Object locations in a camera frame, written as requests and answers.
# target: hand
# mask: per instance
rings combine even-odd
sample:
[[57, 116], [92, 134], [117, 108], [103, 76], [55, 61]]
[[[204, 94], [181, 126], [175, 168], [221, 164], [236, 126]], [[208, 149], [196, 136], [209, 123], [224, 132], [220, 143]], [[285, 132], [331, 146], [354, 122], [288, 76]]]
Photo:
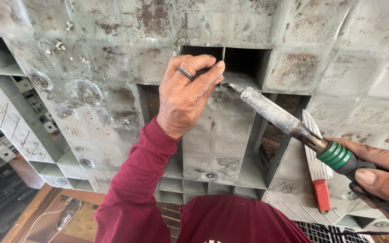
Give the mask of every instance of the hand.
[[[160, 109], [156, 118], [157, 124], [167, 135], [179, 138], [197, 123], [214, 87], [224, 79], [224, 62], [215, 63], [215, 57], [205, 54], [195, 57], [184, 55], [169, 60], [159, 88]], [[192, 76], [200, 69], [211, 69], [190, 82], [176, 70], [178, 66]]]
[[[338, 144], [354, 153], [357, 158], [374, 163], [376, 168], [389, 170], [389, 150], [357, 144], [343, 138], [324, 139], [327, 141], [336, 141]], [[355, 179], [362, 187], [365, 188], [365, 190], [389, 201], [389, 172], [378, 169], [358, 169], [355, 172]], [[378, 208], [373, 202], [365, 202], [370, 207]], [[389, 219], [389, 214], [381, 208], [379, 208], [379, 210], [381, 210], [381, 212]]]

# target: red sleeve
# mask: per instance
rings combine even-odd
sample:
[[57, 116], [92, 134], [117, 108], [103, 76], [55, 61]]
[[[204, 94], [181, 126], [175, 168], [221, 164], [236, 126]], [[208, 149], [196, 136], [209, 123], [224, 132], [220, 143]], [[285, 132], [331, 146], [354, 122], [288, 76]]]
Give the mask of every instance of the red sleeve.
[[155, 117], [143, 126], [139, 142], [131, 147], [95, 213], [94, 242], [170, 242], [153, 192], [178, 141], [158, 126]]

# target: ring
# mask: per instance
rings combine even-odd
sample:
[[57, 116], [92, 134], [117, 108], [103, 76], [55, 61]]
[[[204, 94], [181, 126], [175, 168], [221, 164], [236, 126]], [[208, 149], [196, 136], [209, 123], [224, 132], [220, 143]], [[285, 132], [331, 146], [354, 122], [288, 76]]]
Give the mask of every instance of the ring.
[[184, 76], [186, 76], [190, 81], [193, 81], [192, 75], [191, 75], [189, 72], [187, 72], [185, 69], [183, 69], [183, 68], [181, 68], [181, 67], [178, 66], [178, 67], [176, 68], [176, 70], [182, 72], [182, 74], [184, 74]]

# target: maroon long-sleeve shirt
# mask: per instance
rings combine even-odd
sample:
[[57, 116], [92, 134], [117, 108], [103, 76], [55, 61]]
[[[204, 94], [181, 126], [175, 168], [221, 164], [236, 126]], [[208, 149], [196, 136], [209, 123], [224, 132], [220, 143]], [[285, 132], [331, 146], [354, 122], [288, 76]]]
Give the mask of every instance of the maroon long-sleeve shirt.
[[[95, 213], [95, 243], [169, 243], [153, 192], [179, 139], [154, 118], [140, 132]], [[297, 225], [269, 204], [234, 195], [208, 195], [180, 206], [178, 243], [308, 242]]]

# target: white cable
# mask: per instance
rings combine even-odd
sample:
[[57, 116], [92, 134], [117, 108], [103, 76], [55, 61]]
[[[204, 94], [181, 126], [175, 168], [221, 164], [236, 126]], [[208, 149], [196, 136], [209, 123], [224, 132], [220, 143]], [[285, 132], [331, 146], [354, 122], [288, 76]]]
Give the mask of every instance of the white cable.
[[61, 231], [68, 225], [68, 222], [70, 222], [70, 221], [76, 216], [76, 214], [79, 213], [79, 210], [80, 210], [80, 207], [81, 207], [81, 206], [82, 206], [82, 201], [79, 202], [79, 208], [77, 209], [77, 212], [73, 215], [73, 217], [71, 217], [69, 221], [64, 222], [64, 223], [62, 224], [63, 226], [62, 226], [61, 230], [58, 231], [58, 232], [52, 237], [52, 239], [49, 240], [47, 243], [50, 243], [50, 242], [55, 238], [55, 236], [57, 236], [57, 234], [58, 234], [59, 232], [61, 232]]
[[[45, 213], [45, 214], [53, 214], [53, 213], [61, 212], [62, 210], [64, 210], [64, 209], [67, 207], [67, 201], [68, 201], [68, 200], [71, 200], [71, 199], [73, 199], [73, 198], [67, 198], [67, 200], [65, 200], [65, 202], [64, 202], [64, 208], [63, 208], [63, 209], [61, 209], [61, 210], [59, 210], [59, 211], [55, 211], [55, 212]], [[30, 234], [30, 232], [31, 232], [31, 230], [32, 230], [32, 227], [34, 227], [35, 223], [37, 223], [37, 220], [38, 220], [39, 218], [41, 218], [41, 216], [43, 216], [43, 215], [45, 215], [45, 214], [40, 215], [40, 216], [34, 221], [34, 223], [32, 224], [31, 228], [29, 229], [28, 233], [26, 234], [25, 239], [23, 240], [23, 243], [25, 243], [26, 238], [27, 238], [28, 235]]]

